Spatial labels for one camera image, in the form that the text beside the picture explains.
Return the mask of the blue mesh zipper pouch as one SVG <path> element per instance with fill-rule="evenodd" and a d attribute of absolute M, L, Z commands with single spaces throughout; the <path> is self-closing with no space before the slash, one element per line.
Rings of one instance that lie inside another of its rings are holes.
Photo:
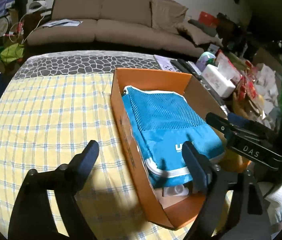
<path fill-rule="evenodd" d="M 180 94 L 126 86 L 122 100 L 153 188 L 192 181 L 182 157 L 186 141 L 209 160 L 224 156 L 221 139 Z"/>

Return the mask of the white plastic pipe connectors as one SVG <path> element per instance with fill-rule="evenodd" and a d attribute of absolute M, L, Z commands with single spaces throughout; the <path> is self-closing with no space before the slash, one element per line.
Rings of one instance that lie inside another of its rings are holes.
<path fill-rule="evenodd" d="M 183 184 L 163 188 L 163 197 L 183 197 L 189 195 L 189 189 Z"/>

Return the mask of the wicker basket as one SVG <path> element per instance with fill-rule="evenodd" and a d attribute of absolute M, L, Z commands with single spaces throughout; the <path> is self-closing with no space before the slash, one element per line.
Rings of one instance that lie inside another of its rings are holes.
<path fill-rule="evenodd" d="M 248 120 L 261 120 L 263 116 L 264 98 L 257 94 L 255 98 L 249 98 L 246 94 L 243 99 L 239 99 L 238 92 L 232 94 L 232 109 L 236 115 Z"/>

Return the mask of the white tissue box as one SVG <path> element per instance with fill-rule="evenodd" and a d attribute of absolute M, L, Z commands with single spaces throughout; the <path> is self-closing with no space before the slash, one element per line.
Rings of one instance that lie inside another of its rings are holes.
<path fill-rule="evenodd" d="M 230 80 L 227 80 L 218 69 L 211 64 L 208 64 L 204 68 L 201 76 L 221 98 L 228 98 L 235 90 L 235 85 Z"/>

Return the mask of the yellow plaid tablecloth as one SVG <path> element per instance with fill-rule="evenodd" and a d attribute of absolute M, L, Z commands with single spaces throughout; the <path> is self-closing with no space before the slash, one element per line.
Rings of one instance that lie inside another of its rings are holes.
<path fill-rule="evenodd" d="M 223 110 L 191 75 L 117 69 L 115 74 L 68 74 L 10 81 L 0 99 L 0 233 L 8 235 L 13 206 L 27 172 L 55 170 L 94 140 L 99 156 L 76 200 L 98 239 L 182 239 L 144 216 L 111 108 L 113 85 L 190 92 L 193 109 Z"/>

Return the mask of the red box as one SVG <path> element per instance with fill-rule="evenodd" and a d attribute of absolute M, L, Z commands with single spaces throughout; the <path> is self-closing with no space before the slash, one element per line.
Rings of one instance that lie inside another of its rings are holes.
<path fill-rule="evenodd" d="M 215 16 L 208 14 L 207 12 L 204 12 L 204 11 L 200 12 L 198 21 L 212 28 L 217 28 L 217 25 L 218 25 L 218 19 Z"/>

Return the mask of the grey pebble pattern mat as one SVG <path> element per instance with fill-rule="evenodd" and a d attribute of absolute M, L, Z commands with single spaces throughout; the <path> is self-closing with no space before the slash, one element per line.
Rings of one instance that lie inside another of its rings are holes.
<path fill-rule="evenodd" d="M 116 68 L 160 70 L 155 57 L 126 51 L 77 50 L 32 56 L 14 80 L 56 75 L 111 74 Z"/>

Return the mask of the green bag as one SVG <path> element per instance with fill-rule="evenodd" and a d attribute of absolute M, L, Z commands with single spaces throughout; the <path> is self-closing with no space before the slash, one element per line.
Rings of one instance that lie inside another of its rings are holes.
<path fill-rule="evenodd" d="M 8 46 L 0 53 L 2 62 L 4 62 L 5 64 L 9 64 L 13 61 L 23 58 L 24 49 L 25 46 L 23 44 L 18 44 L 18 43 Z"/>

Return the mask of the brown throw pillow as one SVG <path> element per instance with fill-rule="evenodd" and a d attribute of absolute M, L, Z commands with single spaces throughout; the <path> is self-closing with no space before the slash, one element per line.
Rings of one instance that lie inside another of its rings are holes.
<path fill-rule="evenodd" d="M 151 0 L 152 28 L 178 34 L 177 26 L 185 19 L 188 8 L 176 2 Z"/>

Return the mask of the papers on sofa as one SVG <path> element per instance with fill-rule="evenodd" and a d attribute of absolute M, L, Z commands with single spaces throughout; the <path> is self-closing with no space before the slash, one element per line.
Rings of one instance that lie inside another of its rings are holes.
<path fill-rule="evenodd" d="M 62 19 L 62 20 L 56 20 L 56 21 L 50 21 L 45 24 L 43 24 L 43 27 L 77 27 L 80 24 L 82 24 L 82 21 L 76 21 L 76 20 L 69 20 L 69 19 Z"/>

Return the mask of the brown sofa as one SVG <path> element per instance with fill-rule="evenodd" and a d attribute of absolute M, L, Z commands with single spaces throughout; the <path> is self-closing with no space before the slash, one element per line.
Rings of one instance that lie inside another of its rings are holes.
<path fill-rule="evenodd" d="M 89 47 L 98 43 L 102 47 L 134 47 L 200 57 L 202 45 L 222 44 L 217 35 L 210 36 L 185 19 L 177 26 L 178 34 L 153 29 L 151 0 L 54 0 L 50 21 L 62 19 L 82 21 L 82 24 L 40 26 L 29 35 L 28 45 Z"/>

